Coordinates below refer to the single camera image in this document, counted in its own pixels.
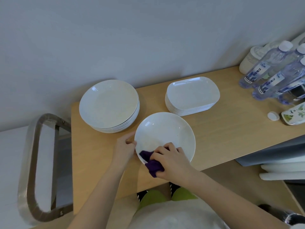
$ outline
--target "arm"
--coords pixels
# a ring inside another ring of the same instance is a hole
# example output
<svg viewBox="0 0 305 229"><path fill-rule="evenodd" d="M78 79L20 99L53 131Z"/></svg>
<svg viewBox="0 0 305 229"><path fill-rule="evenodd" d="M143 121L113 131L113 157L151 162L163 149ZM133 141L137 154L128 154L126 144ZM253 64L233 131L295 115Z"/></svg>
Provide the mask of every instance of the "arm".
<svg viewBox="0 0 305 229"><path fill-rule="evenodd" d="M135 132L118 138L113 150L112 162L98 181L68 229L105 229L113 206L121 177L135 151L136 142L126 142Z"/></svg>
<svg viewBox="0 0 305 229"><path fill-rule="evenodd" d="M287 229L277 218L226 189L206 174L194 169L182 148L172 143L158 147L150 159L159 161L164 172L159 178L187 188L204 200L231 229Z"/></svg>

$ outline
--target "green pants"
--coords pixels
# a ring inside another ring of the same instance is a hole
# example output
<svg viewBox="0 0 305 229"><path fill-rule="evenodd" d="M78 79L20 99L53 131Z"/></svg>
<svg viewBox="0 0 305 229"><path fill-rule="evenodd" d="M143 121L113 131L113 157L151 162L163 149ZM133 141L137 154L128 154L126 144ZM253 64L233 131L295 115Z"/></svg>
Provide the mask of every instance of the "green pants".
<svg viewBox="0 0 305 229"><path fill-rule="evenodd" d="M181 200L189 200L189 199L197 199L197 197L183 187L177 189L172 196L173 201L181 201ZM137 209L137 212L145 206L154 203L166 202L166 201L167 200L165 196L160 191L149 190L148 193L145 194L144 197L142 198L140 205Z"/></svg>

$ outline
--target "person's right hand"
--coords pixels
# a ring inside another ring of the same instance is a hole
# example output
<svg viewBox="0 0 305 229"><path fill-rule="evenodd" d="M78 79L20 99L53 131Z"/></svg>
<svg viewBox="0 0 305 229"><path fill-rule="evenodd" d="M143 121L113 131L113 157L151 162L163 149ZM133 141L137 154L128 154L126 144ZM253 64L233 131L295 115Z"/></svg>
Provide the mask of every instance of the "person's right hand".
<svg viewBox="0 0 305 229"><path fill-rule="evenodd" d="M173 143L159 146L150 157L157 160L164 167L164 172L158 171L156 176L176 185L185 187L190 179L198 172L194 169L181 147L176 148Z"/></svg>

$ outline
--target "white bottle cap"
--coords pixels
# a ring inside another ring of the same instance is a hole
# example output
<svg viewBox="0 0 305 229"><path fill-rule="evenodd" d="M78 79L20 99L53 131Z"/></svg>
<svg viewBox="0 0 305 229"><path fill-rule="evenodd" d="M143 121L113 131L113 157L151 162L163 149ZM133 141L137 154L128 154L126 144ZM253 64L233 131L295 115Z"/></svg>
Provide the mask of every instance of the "white bottle cap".
<svg viewBox="0 0 305 229"><path fill-rule="evenodd" d="M280 119L280 116L276 113L276 112L269 112L267 114L269 120L272 120L272 121L278 121Z"/></svg>
<svg viewBox="0 0 305 229"><path fill-rule="evenodd" d="M291 48L293 47L293 44L289 41L283 41L281 42L281 44L278 46L278 48L281 50L281 51L289 51Z"/></svg>
<svg viewBox="0 0 305 229"><path fill-rule="evenodd" d="M300 60L301 64L305 66L305 57Z"/></svg>
<svg viewBox="0 0 305 229"><path fill-rule="evenodd" d="M305 43L302 43L301 45L298 46L296 49L299 53L305 55Z"/></svg>

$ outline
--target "hand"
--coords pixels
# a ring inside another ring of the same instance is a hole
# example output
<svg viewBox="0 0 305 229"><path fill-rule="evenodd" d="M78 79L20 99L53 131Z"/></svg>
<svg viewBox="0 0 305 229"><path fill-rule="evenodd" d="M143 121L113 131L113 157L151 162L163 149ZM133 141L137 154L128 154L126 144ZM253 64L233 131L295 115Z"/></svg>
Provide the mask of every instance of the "hand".
<svg viewBox="0 0 305 229"><path fill-rule="evenodd" d="M119 168L126 168L128 161L134 154L135 146L137 144L136 141L127 141L133 135L135 135L135 131L125 134L116 140L112 154L112 165Z"/></svg>
<svg viewBox="0 0 305 229"><path fill-rule="evenodd" d="M158 171L156 176L176 185L186 187L190 179L198 173L191 166L183 149L181 147L175 148L171 142L165 144L163 147L159 146L151 155L150 159L157 160L164 167L164 172Z"/></svg>

